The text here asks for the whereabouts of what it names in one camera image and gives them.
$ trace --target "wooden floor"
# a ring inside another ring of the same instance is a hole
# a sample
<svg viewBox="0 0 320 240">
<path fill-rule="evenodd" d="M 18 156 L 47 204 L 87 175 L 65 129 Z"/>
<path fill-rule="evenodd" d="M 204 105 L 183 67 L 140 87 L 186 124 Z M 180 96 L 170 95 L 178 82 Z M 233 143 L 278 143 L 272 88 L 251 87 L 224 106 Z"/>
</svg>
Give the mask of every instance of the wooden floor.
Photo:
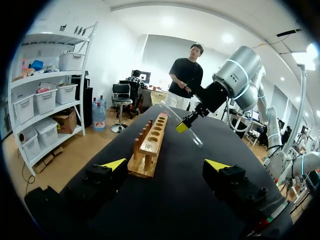
<svg viewBox="0 0 320 240">
<path fill-rule="evenodd" d="M 136 116 L 133 120 L 128 119 L 127 125 L 130 125 L 133 121 L 139 117 Z M 69 180 L 103 147 L 111 142 L 119 133 L 114 133 L 110 130 L 110 126 L 114 124 L 116 120 L 116 113 L 107 111 L 106 113 L 106 130 L 103 132 L 95 132 L 91 127 L 87 127 L 85 130 L 86 135 L 75 135 L 65 141 L 62 146 L 63 152 L 58 155 L 40 174 L 35 176 L 33 184 L 29 184 L 27 191 L 31 191 L 37 187 L 46 189 L 47 186 L 51 186 L 55 191 L 60 192 L 63 187 L 69 182 Z M 11 176 L 12 182 L 16 189 L 18 196 L 22 199 L 26 194 L 27 183 L 23 179 L 27 180 L 31 173 L 25 166 L 23 169 L 24 161 L 18 156 L 18 146 L 10 135 L 5 141 L 3 141 L 3 149 L 5 160 L 7 163 L 8 172 Z M 262 163 L 262 158 L 267 155 L 266 147 L 256 144 L 252 146 L 248 145 L 248 148 L 255 154 L 255 156 Z M 297 220 L 300 214 L 296 214 L 295 220 Z"/>
</svg>

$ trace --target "water bottle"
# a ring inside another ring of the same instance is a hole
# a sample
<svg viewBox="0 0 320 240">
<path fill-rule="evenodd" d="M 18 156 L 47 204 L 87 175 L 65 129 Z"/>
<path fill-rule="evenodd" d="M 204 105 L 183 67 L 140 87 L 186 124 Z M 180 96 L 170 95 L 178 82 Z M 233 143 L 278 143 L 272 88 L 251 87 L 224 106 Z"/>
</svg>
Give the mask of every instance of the water bottle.
<svg viewBox="0 0 320 240">
<path fill-rule="evenodd" d="M 107 102 L 103 99 L 102 95 L 100 95 L 100 99 L 98 100 L 98 103 L 100 103 L 102 108 L 104 108 L 104 109 L 107 108 Z"/>
<path fill-rule="evenodd" d="M 97 103 L 97 107 L 92 109 L 92 126 L 93 130 L 100 132 L 106 128 L 106 110 Z"/>
<path fill-rule="evenodd" d="M 97 99 L 94 97 L 92 102 L 92 109 L 96 108 L 98 106 Z"/>
</svg>

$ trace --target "yellow tape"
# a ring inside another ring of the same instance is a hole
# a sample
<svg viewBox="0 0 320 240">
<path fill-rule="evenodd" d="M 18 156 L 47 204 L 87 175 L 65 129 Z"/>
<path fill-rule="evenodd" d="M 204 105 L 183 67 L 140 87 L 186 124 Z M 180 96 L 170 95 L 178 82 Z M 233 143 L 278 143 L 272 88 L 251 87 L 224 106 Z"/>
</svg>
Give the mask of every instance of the yellow tape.
<svg viewBox="0 0 320 240">
<path fill-rule="evenodd" d="M 113 172 L 125 160 L 126 160 L 126 158 L 122 158 L 120 160 L 109 162 L 109 163 L 106 163 L 106 164 L 103 164 L 103 165 L 98 165 L 98 166 L 111 168 L 112 172 Z"/>
<path fill-rule="evenodd" d="M 227 168 L 232 167 L 232 166 L 229 166 L 229 165 L 217 162 L 217 161 L 212 161 L 212 160 L 209 160 L 209 159 L 205 159 L 205 161 L 208 162 L 218 172 L 219 172 L 220 169 L 223 169 L 223 168 L 226 168 L 226 167 Z"/>
</svg>

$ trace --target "metal shelving unit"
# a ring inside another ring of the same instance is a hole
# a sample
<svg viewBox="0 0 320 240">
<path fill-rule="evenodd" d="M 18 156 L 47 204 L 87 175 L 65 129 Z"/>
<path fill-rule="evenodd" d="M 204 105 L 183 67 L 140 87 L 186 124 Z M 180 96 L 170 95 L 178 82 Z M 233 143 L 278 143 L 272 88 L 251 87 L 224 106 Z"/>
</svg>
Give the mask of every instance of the metal shelving unit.
<svg viewBox="0 0 320 240">
<path fill-rule="evenodd" d="M 93 37 L 95 35 L 96 29 L 98 26 L 98 22 L 96 22 L 94 25 L 89 26 L 86 28 L 92 29 L 92 32 L 89 34 L 88 37 L 86 36 L 81 36 L 77 34 L 70 34 L 66 33 L 64 31 L 58 31 L 58 32 L 29 32 L 24 36 L 24 39 L 21 41 L 21 46 L 17 49 L 16 54 L 14 59 L 11 62 L 10 66 L 10 71 L 9 71 L 9 77 L 8 77 L 8 109 L 9 109 L 9 116 L 10 116 L 10 122 L 11 122 L 11 127 L 12 127 L 12 132 L 14 139 L 18 145 L 18 149 L 23 157 L 23 160 L 25 162 L 25 165 L 28 167 L 32 175 L 36 175 L 36 173 L 33 170 L 33 166 L 41 159 L 43 158 L 46 154 L 48 154 L 50 151 L 52 151 L 54 148 L 59 146 L 61 143 L 66 141 L 67 139 L 71 138 L 73 135 L 79 133 L 82 131 L 82 135 L 86 135 L 85 131 L 85 124 L 84 124 L 84 109 L 83 109 L 83 94 L 84 94 L 84 81 L 85 81 L 85 71 L 86 71 L 86 64 L 87 64 L 87 59 L 88 59 L 88 53 L 90 50 L 90 46 L 93 40 Z M 34 75 L 34 76 L 29 76 L 25 77 L 19 80 L 16 80 L 12 82 L 13 80 L 13 72 L 14 72 L 14 63 L 16 60 L 16 57 L 24 46 L 28 45 L 43 45 L 43 44 L 57 44 L 57 45 L 66 45 L 66 46 L 72 46 L 73 50 L 75 49 L 75 46 L 77 44 L 82 44 L 79 52 L 85 47 L 86 45 L 86 50 L 85 50 L 85 56 L 83 59 L 83 64 L 82 64 L 82 70 L 80 71 L 59 71 L 59 72 L 50 72 L 50 73 L 43 73 L 39 75 Z M 36 109 L 34 109 L 34 117 L 29 119 L 23 124 L 19 124 L 18 120 L 15 117 L 14 114 L 14 106 L 12 103 L 12 95 L 13 95 L 13 90 L 14 88 L 21 86 L 21 85 L 27 85 L 28 83 L 32 83 L 34 81 L 38 80 L 44 80 L 47 78 L 53 78 L 53 77 L 61 77 L 61 76 L 71 76 L 71 75 L 81 75 L 81 81 L 80 81 L 80 100 L 76 100 L 67 104 L 59 104 L 55 103 L 55 109 L 47 112 L 45 114 L 39 114 Z M 76 105 L 80 105 L 80 112 L 78 112 Z M 25 151 L 22 148 L 21 142 L 19 140 L 18 134 L 26 129 L 27 127 L 37 123 L 38 121 L 51 116 L 52 114 L 55 114 L 59 111 L 62 111 L 64 109 L 74 107 L 75 112 L 77 116 L 79 117 L 81 121 L 81 126 L 77 125 L 73 133 L 71 134 L 58 134 L 58 141 L 55 142 L 53 145 L 50 147 L 45 147 L 44 144 L 39 140 L 39 145 L 41 152 L 35 156 L 33 159 L 28 160 Z"/>
</svg>

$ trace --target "black tabletop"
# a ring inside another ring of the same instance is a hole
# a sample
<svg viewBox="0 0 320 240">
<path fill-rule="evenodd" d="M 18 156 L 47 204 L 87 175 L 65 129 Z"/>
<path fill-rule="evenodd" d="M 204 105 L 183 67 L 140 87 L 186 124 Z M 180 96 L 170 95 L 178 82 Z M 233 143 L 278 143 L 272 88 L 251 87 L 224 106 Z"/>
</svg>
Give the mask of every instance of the black tabletop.
<svg viewBox="0 0 320 240">
<path fill-rule="evenodd" d="M 134 139 L 149 119 L 163 111 L 151 107 L 124 132 L 106 145 L 87 164 L 105 164 L 130 159 Z M 175 109 L 184 117 L 187 111 Z M 204 159 L 227 165 L 239 165 L 246 176 L 271 193 L 278 192 L 271 177 L 246 146 L 226 124 L 218 119 L 197 119 L 193 131 L 203 141 L 198 147 L 185 133 L 176 131 L 176 122 L 168 118 L 153 179 L 129 175 L 117 196 L 88 221 L 92 227 L 107 231 L 118 239 L 236 239 L 244 227 L 225 202 L 219 202 L 202 177 Z M 81 181 L 86 166 L 68 185 Z M 291 224 L 282 216 L 283 229 Z"/>
</svg>

